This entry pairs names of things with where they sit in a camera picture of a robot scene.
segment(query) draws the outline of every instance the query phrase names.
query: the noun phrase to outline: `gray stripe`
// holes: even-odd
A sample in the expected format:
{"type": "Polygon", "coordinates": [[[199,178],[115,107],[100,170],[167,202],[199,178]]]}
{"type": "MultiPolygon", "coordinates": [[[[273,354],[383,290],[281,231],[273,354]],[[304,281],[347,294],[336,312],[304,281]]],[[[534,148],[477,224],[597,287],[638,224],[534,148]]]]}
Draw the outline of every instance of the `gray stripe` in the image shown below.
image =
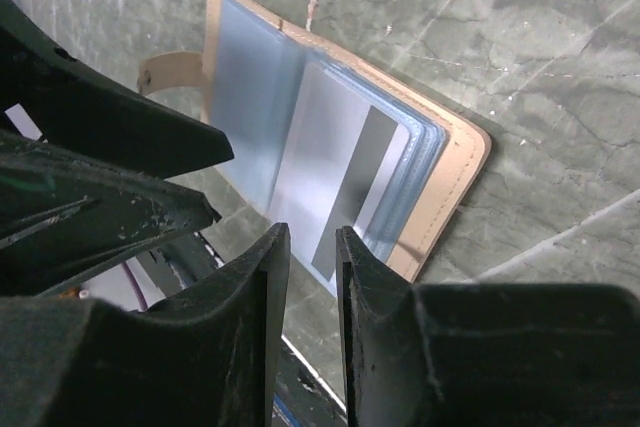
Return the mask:
{"type": "Polygon", "coordinates": [[[311,264],[327,280],[336,268],[336,230],[353,227],[380,170],[398,123],[375,107],[369,108],[360,138],[340,185],[311,264]]]}

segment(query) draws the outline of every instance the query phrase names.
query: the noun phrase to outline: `cable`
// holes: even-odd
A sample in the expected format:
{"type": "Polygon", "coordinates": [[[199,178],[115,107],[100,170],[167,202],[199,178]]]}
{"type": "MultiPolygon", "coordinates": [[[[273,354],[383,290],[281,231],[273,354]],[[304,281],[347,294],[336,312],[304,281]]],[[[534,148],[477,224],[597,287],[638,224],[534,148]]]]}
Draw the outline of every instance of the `cable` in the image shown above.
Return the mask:
{"type": "Polygon", "coordinates": [[[131,288],[133,289],[133,293],[136,294],[136,298],[138,299],[138,304],[140,305],[140,310],[145,311],[149,308],[147,304],[147,299],[144,298],[144,294],[142,293],[142,289],[140,288],[140,284],[136,280],[135,275],[131,271],[131,267],[127,262],[122,262],[122,270],[124,270],[127,279],[129,279],[129,283],[131,284],[131,288]]]}

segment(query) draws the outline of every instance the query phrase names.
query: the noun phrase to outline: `open wallet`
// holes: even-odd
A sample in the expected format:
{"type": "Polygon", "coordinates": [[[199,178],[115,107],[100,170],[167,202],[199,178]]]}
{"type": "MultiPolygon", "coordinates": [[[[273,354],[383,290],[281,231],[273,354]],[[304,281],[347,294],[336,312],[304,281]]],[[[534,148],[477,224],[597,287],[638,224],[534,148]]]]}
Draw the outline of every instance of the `open wallet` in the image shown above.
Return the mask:
{"type": "Polygon", "coordinates": [[[335,295],[335,232],[352,226],[414,281],[490,149],[471,122],[251,0],[207,0],[204,51],[142,62],[143,95],[196,87],[225,132],[226,180],[291,229],[335,295]]]}

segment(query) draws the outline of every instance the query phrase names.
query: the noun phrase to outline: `card holder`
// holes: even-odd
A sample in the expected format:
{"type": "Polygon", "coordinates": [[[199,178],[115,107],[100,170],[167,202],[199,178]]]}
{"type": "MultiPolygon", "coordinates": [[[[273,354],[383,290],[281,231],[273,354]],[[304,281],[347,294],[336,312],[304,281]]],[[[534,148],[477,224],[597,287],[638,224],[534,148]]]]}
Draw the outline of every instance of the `card holder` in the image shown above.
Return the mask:
{"type": "Polygon", "coordinates": [[[250,0],[208,0],[206,32],[200,57],[143,62],[141,93],[201,77],[181,82],[200,86],[203,119],[232,145],[221,173],[260,213],[289,223],[293,254],[329,290],[344,225],[414,280],[488,136],[250,0]],[[171,61],[182,70],[171,74],[171,61]]]}

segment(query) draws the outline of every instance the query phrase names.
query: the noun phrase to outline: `marbled surface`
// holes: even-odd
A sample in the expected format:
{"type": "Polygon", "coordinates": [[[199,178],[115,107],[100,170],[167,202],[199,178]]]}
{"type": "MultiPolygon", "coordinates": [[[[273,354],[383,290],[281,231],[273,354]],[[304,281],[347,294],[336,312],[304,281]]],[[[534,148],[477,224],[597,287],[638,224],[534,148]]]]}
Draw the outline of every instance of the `marbled surface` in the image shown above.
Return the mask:
{"type": "MultiPolygon", "coordinates": [[[[133,87],[141,58],[202,48],[204,1],[23,5],[73,55],[133,87]]],[[[421,281],[612,282],[640,293],[640,0],[258,1],[493,137],[421,281]]],[[[183,94],[163,101],[197,115],[199,100],[183,94]]],[[[182,181],[227,216],[208,235],[230,255],[264,228],[215,172],[182,181]]],[[[295,266],[289,297],[287,335],[340,391],[335,302],[295,266]]]]}

